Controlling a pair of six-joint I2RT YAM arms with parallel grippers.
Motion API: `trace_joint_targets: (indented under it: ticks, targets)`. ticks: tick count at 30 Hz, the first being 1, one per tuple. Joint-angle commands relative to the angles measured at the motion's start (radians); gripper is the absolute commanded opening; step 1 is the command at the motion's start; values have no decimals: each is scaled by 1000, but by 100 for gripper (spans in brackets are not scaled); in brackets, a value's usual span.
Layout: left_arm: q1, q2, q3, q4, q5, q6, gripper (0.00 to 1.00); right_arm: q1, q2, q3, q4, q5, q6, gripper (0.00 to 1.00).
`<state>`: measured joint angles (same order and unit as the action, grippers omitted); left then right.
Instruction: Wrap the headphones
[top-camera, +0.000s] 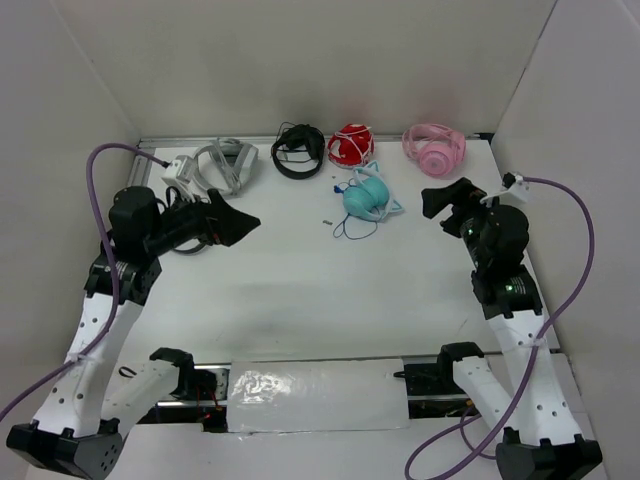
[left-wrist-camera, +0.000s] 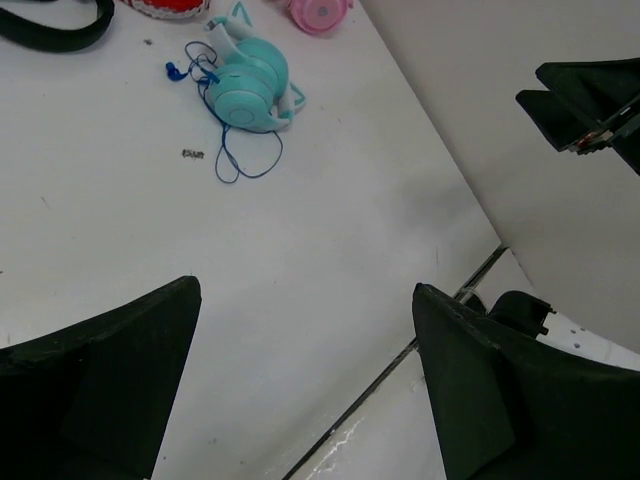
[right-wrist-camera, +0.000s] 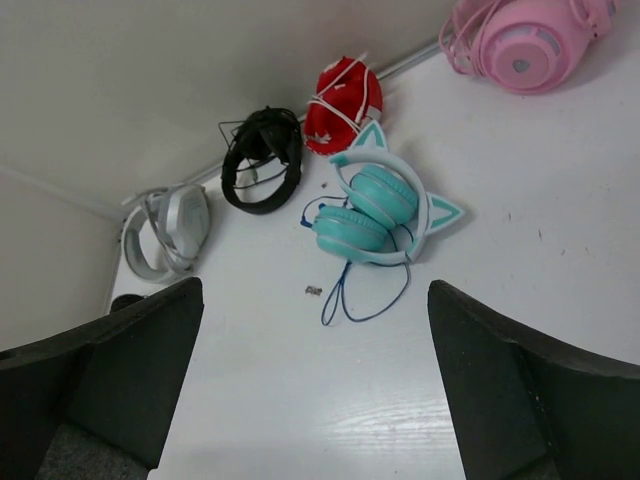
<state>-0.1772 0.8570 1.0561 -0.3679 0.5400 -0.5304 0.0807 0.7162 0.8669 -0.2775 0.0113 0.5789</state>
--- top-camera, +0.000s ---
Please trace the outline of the teal cat ear headphones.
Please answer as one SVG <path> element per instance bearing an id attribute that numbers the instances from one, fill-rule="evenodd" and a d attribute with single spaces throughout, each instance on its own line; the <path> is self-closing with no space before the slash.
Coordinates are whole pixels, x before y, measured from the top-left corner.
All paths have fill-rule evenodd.
<path id="1" fill-rule="evenodd" d="M 353 169 L 351 183 L 342 193 L 347 214 L 369 222 L 381 222 L 389 215 L 404 212 L 380 172 L 377 161 Z"/>

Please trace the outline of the black headphones under arm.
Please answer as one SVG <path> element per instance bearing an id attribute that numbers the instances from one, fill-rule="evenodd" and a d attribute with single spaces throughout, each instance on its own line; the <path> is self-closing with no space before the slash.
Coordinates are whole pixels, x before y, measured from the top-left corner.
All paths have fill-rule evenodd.
<path id="1" fill-rule="evenodd" d="M 174 248 L 173 252 L 179 255 L 195 255 L 201 252 L 202 250 L 206 249 L 207 247 L 208 247 L 207 244 L 201 241 L 196 241 L 191 246 Z"/>

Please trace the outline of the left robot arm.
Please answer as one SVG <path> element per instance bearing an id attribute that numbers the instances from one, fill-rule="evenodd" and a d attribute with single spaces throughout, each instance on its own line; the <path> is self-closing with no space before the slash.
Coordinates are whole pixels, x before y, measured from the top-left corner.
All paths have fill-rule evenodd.
<path id="1" fill-rule="evenodd" d="M 261 224 L 214 189 L 207 200 L 178 198 L 162 209 L 143 186 L 119 191 L 109 220 L 65 362 L 48 376 L 52 388 L 33 419 L 13 426 L 6 440 L 31 465 L 79 479 L 107 478 L 131 429 L 158 401 L 196 390 L 192 355 L 162 347 L 126 385 L 107 393 L 122 347 L 161 274 L 161 256 L 191 240 L 230 247 Z"/>

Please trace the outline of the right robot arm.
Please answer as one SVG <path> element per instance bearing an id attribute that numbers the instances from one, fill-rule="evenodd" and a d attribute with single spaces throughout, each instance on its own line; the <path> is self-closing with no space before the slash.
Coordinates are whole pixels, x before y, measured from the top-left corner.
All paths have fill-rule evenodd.
<path id="1" fill-rule="evenodd" d="M 524 200 L 530 179 L 508 173 L 500 192 L 488 194 L 469 179 L 421 193 L 422 213 L 459 238 L 473 263 L 471 284 L 495 335 L 513 390 L 495 377 L 473 342 L 448 344 L 437 358 L 436 379 L 448 392 L 468 395 L 490 431 L 469 455 L 443 473 L 463 470 L 490 444 L 503 479 L 582 479 L 602 463 L 597 441 L 585 438 L 568 406 L 551 358 L 546 315 L 537 284 L 524 264 L 529 220 L 508 197 Z"/>

